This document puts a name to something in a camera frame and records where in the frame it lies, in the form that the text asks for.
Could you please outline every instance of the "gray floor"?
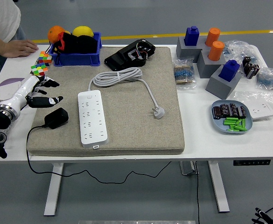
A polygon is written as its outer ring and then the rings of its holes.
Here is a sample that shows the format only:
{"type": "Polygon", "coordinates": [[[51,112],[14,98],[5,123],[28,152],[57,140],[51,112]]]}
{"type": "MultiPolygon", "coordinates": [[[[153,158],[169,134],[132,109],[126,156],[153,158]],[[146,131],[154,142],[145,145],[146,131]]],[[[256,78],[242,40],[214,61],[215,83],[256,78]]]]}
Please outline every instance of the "gray floor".
{"type": "MultiPolygon", "coordinates": [[[[266,0],[19,0],[21,25],[28,38],[46,39],[53,25],[72,29],[90,26],[102,36],[273,29],[273,1],[266,0]]],[[[259,48],[273,68],[273,33],[221,35],[221,41],[241,40],[259,48]]],[[[177,38],[148,39],[153,44],[176,44],[177,38]]],[[[103,41],[129,44],[132,39],[103,41]]],[[[102,181],[122,181],[131,171],[155,175],[164,162],[66,164],[65,174],[88,169],[102,181]]],[[[234,167],[219,163],[230,213],[219,214],[206,161],[198,162],[202,224],[252,223],[254,208],[273,207],[273,161],[270,166],[234,167]]],[[[38,171],[48,164],[34,164],[38,171]]],[[[131,175],[121,185],[101,184],[82,174],[63,178],[55,217],[44,217],[50,175],[36,175],[27,164],[0,164],[0,224],[77,224],[79,220],[196,220],[196,177],[182,176],[172,162],[157,178],[131,175]]]]}

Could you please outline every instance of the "beige cushion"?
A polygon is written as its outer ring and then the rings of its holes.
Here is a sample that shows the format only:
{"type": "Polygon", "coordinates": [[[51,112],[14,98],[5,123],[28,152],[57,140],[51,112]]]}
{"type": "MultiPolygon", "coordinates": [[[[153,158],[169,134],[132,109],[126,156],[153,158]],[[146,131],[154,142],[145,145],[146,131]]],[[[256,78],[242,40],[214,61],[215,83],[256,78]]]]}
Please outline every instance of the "beige cushion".
{"type": "Polygon", "coordinates": [[[77,95],[87,91],[90,80],[98,73],[111,71],[104,59],[121,48],[103,47],[100,66],[51,66],[48,76],[60,86],[45,88],[48,97],[64,99],[51,108],[37,109],[32,127],[44,124],[44,117],[59,107],[69,114],[69,121],[57,128],[40,128],[31,132],[28,151],[45,156],[103,156],[128,154],[180,154],[184,150],[184,134],[178,104],[170,49],[157,47],[140,69],[143,79],[165,115],[153,116],[154,103],[142,82],[122,82],[100,90],[109,143],[99,149],[86,149],[80,140],[77,95]]]}

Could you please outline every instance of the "white table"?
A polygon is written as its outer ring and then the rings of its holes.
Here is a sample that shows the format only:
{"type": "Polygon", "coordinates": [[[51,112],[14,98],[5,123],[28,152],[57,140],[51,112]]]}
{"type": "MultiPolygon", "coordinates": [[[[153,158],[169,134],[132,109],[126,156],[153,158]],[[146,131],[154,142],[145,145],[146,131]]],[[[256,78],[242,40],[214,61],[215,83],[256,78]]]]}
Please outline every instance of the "white table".
{"type": "MultiPolygon", "coordinates": [[[[23,58],[8,59],[0,73],[0,83],[8,78],[28,77],[32,66],[41,50],[47,45],[40,45],[39,50],[23,58]]],[[[172,58],[176,58],[175,45],[168,45],[172,58]]],[[[31,161],[53,163],[53,171],[62,173],[64,163],[101,162],[101,161],[209,161],[210,172],[217,198],[219,212],[228,212],[218,160],[273,159],[273,122],[254,122],[250,131],[242,135],[227,135],[215,129],[211,120],[211,105],[219,100],[205,90],[209,79],[200,79],[196,65],[197,87],[192,91],[178,91],[182,115],[185,150],[178,155],[119,155],[95,157],[49,157],[30,155],[31,161]]],[[[257,91],[255,81],[242,78],[235,91],[257,91]]],[[[36,109],[25,108],[21,116],[10,127],[5,143],[7,158],[0,158],[0,163],[27,162],[26,136],[32,126],[36,109]]],[[[52,175],[44,215],[55,214],[61,177],[52,175]]]]}

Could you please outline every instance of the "person's hand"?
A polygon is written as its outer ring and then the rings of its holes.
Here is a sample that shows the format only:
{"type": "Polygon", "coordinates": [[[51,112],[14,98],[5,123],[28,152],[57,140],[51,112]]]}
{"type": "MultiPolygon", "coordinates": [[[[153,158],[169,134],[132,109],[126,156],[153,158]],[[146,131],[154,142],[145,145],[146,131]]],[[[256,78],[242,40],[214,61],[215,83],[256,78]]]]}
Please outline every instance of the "person's hand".
{"type": "Polygon", "coordinates": [[[8,58],[29,56],[31,53],[35,53],[38,49],[37,44],[31,40],[12,40],[4,44],[0,55],[8,58]]]}

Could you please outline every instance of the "white cable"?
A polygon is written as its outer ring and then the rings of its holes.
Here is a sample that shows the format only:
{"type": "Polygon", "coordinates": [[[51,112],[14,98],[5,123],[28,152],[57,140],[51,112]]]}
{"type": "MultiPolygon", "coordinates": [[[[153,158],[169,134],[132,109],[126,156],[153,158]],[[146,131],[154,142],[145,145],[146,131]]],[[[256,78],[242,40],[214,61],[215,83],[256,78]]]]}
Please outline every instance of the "white cable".
{"type": "Polygon", "coordinates": [[[158,106],[149,85],[146,83],[145,80],[141,79],[142,77],[142,71],[140,68],[132,67],[128,69],[124,69],[121,71],[108,71],[108,72],[102,72],[97,74],[89,83],[89,89],[91,90],[91,84],[94,83],[96,86],[99,87],[108,87],[111,85],[115,85],[119,82],[122,82],[124,80],[126,81],[141,81],[145,84],[147,90],[149,91],[149,94],[155,104],[155,108],[153,108],[154,116],[159,119],[164,115],[164,109],[160,106],[158,106]]]}

